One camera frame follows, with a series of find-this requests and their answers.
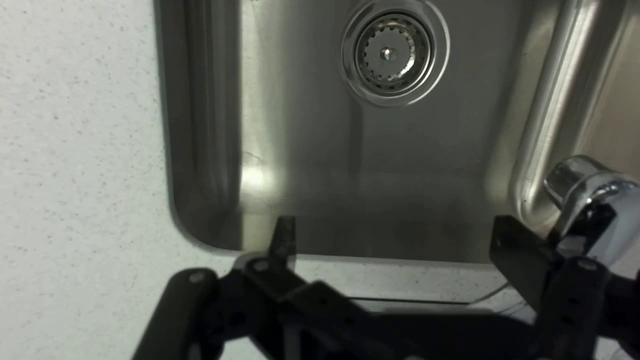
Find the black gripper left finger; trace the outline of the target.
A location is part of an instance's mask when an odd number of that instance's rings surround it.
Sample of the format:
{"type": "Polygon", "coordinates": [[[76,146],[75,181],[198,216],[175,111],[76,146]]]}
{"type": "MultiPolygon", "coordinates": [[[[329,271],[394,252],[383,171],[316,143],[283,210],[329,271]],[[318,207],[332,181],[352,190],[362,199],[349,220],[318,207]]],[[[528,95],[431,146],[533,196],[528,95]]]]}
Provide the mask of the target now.
{"type": "Polygon", "coordinates": [[[268,360],[406,360],[415,346],[327,282],[292,269],[296,217],[281,216],[268,250],[244,254],[219,275],[176,271],[132,360],[223,360],[248,338],[268,360]]]}

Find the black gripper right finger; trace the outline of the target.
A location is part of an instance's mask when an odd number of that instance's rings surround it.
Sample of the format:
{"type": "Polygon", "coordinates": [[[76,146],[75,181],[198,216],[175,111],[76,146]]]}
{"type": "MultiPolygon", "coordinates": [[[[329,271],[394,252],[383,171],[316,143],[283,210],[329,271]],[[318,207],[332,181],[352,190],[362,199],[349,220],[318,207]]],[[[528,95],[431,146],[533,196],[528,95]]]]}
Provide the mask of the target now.
{"type": "Polygon", "coordinates": [[[495,217],[490,259],[537,312],[528,360],[595,360],[600,338],[640,357],[639,278],[567,258],[513,216],[495,217]]]}

